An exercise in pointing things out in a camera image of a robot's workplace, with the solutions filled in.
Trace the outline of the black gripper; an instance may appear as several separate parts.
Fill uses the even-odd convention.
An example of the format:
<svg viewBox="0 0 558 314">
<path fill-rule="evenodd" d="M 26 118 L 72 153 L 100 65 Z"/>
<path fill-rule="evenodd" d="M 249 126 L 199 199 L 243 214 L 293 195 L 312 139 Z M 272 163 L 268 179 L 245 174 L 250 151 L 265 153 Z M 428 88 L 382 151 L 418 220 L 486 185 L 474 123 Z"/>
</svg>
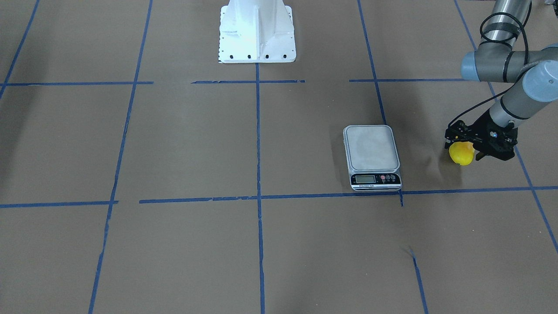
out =
<svg viewBox="0 0 558 314">
<path fill-rule="evenodd" d="M 456 120 L 445 130 L 445 149 L 455 142 L 471 142 L 476 153 L 476 161 L 486 156 L 502 161 L 515 157 L 518 130 L 516 121 L 511 119 L 500 126 L 494 122 L 490 112 L 483 113 L 473 124 Z"/>
</svg>

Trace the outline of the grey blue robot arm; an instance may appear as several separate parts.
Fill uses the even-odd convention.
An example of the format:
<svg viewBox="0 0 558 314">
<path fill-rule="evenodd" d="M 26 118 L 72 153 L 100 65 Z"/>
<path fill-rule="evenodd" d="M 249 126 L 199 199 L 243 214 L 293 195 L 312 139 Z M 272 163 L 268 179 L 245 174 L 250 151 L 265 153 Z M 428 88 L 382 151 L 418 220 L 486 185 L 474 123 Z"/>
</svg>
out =
<svg viewBox="0 0 558 314">
<path fill-rule="evenodd" d="M 529 48 L 525 26 L 531 9 L 530 0 L 497 0 L 482 21 L 478 48 L 462 59 L 462 78 L 511 86 L 494 96 L 494 105 L 474 123 L 455 117 L 445 131 L 446 150 L 467 143 L 476 151 L 476 160 L 512 159 L 520 125 L 557 100 L 558 48 Z"/>
</svg>

